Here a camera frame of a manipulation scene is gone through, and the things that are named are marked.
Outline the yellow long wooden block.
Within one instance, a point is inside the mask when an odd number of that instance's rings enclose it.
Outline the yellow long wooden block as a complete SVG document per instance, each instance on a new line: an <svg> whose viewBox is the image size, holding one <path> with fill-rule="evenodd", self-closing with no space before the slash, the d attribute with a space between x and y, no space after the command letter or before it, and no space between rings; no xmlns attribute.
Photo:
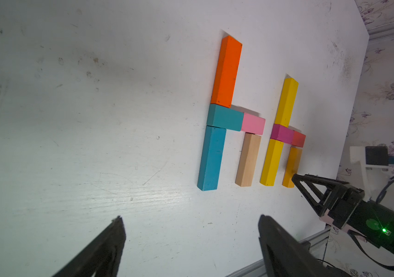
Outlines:
<svg viewBox="0 0 394 277"><path fill-rule="evenodd" d="M264 167L262 169L262 174L259 181L262 185L267 187L274 186L283 147L283 142L274 140L272 138L269 140Z"/></svg>

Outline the natural beige wooden block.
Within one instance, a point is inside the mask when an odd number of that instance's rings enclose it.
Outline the natural beige wooden block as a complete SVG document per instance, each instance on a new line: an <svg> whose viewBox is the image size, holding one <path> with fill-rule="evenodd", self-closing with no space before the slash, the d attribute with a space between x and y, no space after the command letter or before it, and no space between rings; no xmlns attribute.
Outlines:
<svg viewBox="0 0 394 277"><path fill-rule="evenodd" d="M250 187L254 178L261 136L245 133L235 184Z"/></svg>

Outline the orange wooden block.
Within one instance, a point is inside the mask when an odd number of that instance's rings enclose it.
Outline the orange wooden block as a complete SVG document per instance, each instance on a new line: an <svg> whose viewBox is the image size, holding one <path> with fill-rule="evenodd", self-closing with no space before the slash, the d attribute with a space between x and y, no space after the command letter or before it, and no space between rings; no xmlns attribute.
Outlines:
<svg viewBox="0 0 394 277"><path fill-rule="evenodd" d="M211 104L230 108L243 45L231 36L221 41Z"/></svg>

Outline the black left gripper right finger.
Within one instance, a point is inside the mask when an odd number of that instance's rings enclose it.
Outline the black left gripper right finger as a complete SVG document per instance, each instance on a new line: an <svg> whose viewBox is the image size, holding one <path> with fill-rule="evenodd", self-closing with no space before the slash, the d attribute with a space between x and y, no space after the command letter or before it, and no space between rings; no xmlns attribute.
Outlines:
<svg viewBox="0 0 394 277"><path fill-rule="evenodd" d="M345 271L324 266L272 217L261 215L259 242L269 277L347 277Z"/></svg>

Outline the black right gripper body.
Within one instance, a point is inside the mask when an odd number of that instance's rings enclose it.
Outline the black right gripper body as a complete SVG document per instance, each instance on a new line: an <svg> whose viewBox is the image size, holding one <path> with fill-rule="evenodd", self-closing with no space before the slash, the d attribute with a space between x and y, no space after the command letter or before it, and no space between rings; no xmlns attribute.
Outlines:
<svg viewBox="0 0 394 277"><path fill-rule="evenodd" d="M364 195L364 190L351 185L328 186L324 193L326 210L323 216L319 217L320 220L342 229L362 202Z"/></svg>

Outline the amber long wooden block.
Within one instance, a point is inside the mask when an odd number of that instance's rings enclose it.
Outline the amber long wooden block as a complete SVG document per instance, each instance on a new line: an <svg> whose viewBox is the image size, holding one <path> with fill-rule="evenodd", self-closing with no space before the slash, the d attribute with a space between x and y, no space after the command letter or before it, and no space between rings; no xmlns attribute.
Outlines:
<svg viewBox="0 0 394 277"><path fill-rule="evenodd" d="M292 177L297 174L303 150L297 147L291 147L288 155L287 165L285 168L282 186L286 188L293 188L295 185Z"/></svg>

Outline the aluminium mounting rail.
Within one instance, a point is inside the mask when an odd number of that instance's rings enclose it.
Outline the aluminium mounting rail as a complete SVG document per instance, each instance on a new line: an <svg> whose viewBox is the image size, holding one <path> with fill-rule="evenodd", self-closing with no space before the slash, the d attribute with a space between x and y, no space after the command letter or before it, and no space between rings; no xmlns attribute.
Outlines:
<svg viewBox="0 0 394 277"><path fill-rule="evenodd" d="M330 228L296 241L279 224L259 224L263 259L230 274L231 277L331 277L331 266L321 261Z"/></svg>

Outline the red wooden block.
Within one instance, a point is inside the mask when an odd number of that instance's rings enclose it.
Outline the red wooden block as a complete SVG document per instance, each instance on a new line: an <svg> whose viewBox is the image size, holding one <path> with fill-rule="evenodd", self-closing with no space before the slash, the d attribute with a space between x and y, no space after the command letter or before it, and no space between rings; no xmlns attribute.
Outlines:
<svg viewBox="0 0 394 277"><path fill-rule="evenodd" d="M304 135L298 131L294 131L291 145L295 146L295 147L303 148L305 140L306 140L306 135Z"/></svg>

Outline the teal wooden block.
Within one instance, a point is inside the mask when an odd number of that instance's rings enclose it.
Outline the teal wooden block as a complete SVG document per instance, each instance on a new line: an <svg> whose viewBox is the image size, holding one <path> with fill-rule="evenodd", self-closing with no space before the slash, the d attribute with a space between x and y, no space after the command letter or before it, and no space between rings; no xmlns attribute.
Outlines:
<svg viewBox="0 0 394 277"><path fill-rule="evenodd" d="M211 104L207 116L207 125L239 132L242 130L243 118L244 113L242 112Z"/></svg>
<svg viewBox="0 0 394 277"><path fill-rule="evenodd" d="M197 184L202 191L218 187L226 133L226 129L206 127Z"/></svg>

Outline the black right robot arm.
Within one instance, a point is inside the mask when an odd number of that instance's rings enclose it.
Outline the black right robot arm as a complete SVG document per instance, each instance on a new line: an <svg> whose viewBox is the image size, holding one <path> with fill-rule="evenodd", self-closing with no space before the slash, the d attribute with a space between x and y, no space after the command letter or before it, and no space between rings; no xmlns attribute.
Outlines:
<svg viewBox="0 0 394 277"><path fill-rule="evenodd" d="M362 238L394 255L394 211L364 201L364 191L348 182L309 174L294 174L291 180L315 213L331 218L331 225L347 233L359 249ZM394 265L383 268L394 271Z"/></svg>

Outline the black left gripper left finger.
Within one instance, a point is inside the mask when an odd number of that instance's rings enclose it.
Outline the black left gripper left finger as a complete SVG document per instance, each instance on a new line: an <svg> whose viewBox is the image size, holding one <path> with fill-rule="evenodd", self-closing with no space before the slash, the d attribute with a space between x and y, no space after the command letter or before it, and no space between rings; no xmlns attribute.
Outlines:
<svg viewBox="0 0 394 277"><path fill-rule="evenodd" d="M123 219L118 216L55 276L117 276L125 240L126 233Z"/></svg>

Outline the yellow short wooden block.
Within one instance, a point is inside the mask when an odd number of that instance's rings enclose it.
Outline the yellow short wooden block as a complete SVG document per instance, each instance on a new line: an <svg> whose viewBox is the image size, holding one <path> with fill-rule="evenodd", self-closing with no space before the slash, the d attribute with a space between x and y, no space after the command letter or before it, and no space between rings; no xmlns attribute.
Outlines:
<svg viewBox="0 0 394 277"><path fill-rule="evenodd" d="M274 123L288 127L299 83L293 78L286 78L280 96L279 106Z"/></svg>

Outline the magenta wooden block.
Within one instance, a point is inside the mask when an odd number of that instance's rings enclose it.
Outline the magenta wooden block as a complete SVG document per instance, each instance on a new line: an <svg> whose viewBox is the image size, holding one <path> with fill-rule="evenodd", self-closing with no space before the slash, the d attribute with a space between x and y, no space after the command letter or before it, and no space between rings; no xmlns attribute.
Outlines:
<svg viewBox="0 0 394 277"><path fill-rule="evenodd" d="M295 131L280 124L274 124L272 128L271 139L292 145Z"/></svg>

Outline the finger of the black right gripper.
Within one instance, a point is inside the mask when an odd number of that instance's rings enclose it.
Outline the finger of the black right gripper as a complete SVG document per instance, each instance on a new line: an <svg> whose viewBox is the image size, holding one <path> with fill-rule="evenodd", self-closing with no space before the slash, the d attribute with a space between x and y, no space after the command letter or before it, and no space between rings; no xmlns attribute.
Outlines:
<svg viewBox="0 0 394 277"><path fill-rule="evenodd" d="M339 186L345 186L348 184L348 182L345 181L340 181L340 180L335 180L335 179L330 179L330 178L325 178L325 177L320 177L316 175L310 175L306 174L302 176L305 181L308 181L313 184L317 185L322 185L324 187L327 187L329 189L334 189L335 187Z"/></svg>
<svg viewBox="0 0 394 277"><path fill-rule="evenodd" d="M327 201L330 193L334 189L329 189L327 187L324 187L322 185L317 185L310 183L308 181L305 181L302 177L302 175L295 174L292 177L292 181L297 187L297 189L301 192L301 194L305 197L307 202L311 205L315 213L319 216L322 217L324 216L327 206L325 205L325 202Z"/></svg>

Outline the light pink wooden block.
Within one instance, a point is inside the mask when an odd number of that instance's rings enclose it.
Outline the light pink wooden block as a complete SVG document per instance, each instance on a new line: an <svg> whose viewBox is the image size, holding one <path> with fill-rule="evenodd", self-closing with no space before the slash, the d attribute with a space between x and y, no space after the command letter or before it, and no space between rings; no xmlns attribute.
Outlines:
<svg viewBox="0 0 394 277"><path fill-rule="evenodd" d="M264 118L244 113L241 131L261 136L264 133L265 123L266 120Z"/></svg>

